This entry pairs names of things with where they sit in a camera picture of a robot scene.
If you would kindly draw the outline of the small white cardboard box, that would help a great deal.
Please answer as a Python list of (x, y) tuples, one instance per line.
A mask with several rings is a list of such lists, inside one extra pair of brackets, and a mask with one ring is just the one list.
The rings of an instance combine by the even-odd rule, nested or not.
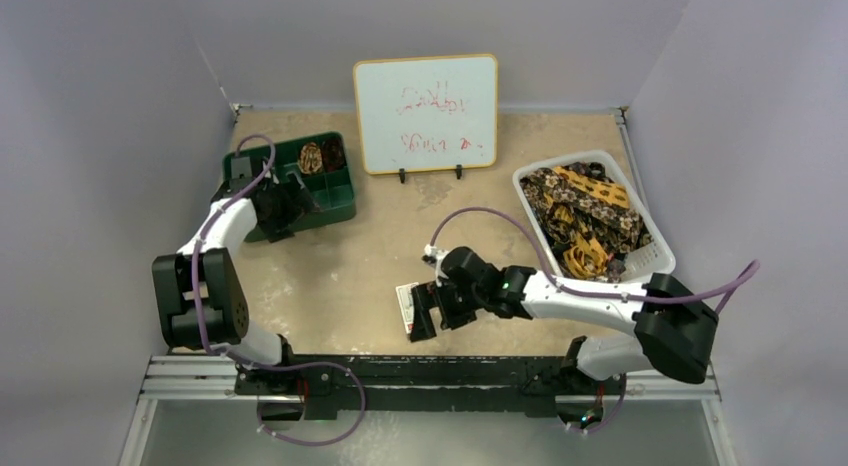
[(418, 282), (400, 285), (395, 288), (400, 314), (404, 324), (404, 331), (407, 336), (412, 333), (414, 325), (414, 300), (412, 292)]

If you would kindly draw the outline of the white plastic basket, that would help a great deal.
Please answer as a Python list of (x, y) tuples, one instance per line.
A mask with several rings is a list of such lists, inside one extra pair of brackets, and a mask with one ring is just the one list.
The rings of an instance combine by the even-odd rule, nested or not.
[[(519, 185), (528, 175), (546, 179), (554, 197), (577, 214), (580, 233), (572, 248), (551, 249)], [(611, 154), (590, 150), (536, 161), (515, 170), (512, 182), (556, 275), (613, 284), (674, 271), (674, 253)]]

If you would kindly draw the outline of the green compartment tray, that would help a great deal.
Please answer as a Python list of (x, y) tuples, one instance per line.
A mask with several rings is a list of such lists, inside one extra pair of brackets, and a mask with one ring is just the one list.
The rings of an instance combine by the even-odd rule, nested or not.
[[(226, 201), (236, 196), (239, 191), (247, 187), (255, 179), (261, 181), (260, 177), (256, 177), (247, 186), (244, 186), (238, 191), (229, 185), (232, 160), (240, 156), (258, 156), (265, 163), (261, 171), (262, 174), (268, 173), (271, 170), (274, 170), (275, 173), (283, 173), (285, 170), (299, 172), (312, 195), (312, 212), (294, 223), (292, 226), (294, 234), (352, 219), (356, 214), (356, 204), (347, 155), (346, 166), (330, 173), (324, 171), (321, 174), (303, 175), (299, 171), (297, 164), (299, 152), (303, 145), (309, 142), (316, 142), (321, 146), (326, 139), (333, 136), (340, 136), (343, 140), (340, 133), (333, 131), (282, 142), (272, 142), (269, 137), (259, 133), (243, 137), (239, 141), (236, 150), (227, 154), (222, 161), (223, 181), (213, 195), (212, 200), (214, 202)], [(254, 206), (253, 211), (255, 212), (256, 223), (246, 233), (245, 241), (248, 243), (267, 241), (257, 227), (257, 215)]]

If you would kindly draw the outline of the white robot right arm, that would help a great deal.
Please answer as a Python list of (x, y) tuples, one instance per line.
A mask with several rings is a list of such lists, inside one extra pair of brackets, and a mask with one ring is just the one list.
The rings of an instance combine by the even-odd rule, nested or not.
[(468, 247), (428, 246), (422, 259), (434, 269), (434, 279), (395, 289), (411, 342), (463, 327), (480, 311), (501, 319), (562, 319), (614, 333), (572, 341), (561, 378), (573, 392), (648, 369), (687, 384), (706, 380), (718, 314), (671, 275), (585, 282), (528, 266), (498, 268)]

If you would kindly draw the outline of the brown floral tie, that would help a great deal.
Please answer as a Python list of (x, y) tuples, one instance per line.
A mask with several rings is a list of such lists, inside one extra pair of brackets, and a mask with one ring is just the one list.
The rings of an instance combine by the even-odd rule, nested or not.
[(572, 248), (580, 233), (573, 208), (554, 197), (546, 179), (528, 175), (519, 180), (519, 185), (551, 249), (564, 252)]

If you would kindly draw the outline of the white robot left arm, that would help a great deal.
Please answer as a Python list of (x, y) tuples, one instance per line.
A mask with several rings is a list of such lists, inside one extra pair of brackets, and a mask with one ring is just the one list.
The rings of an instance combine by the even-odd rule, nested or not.
[(298, 381), (291, 346), (250, 319), (233, 256), (254, 230), (268, 242), (292, 236), (292, 224), (316, 204), (292, 169), (278, 173), (269, 160), (250, 157), (234, 159), (233, 167), (198, 231), (177, 252), (152, 263), (160, 328), (169, 347), (260, 368), (260, 383), (284, 395)]

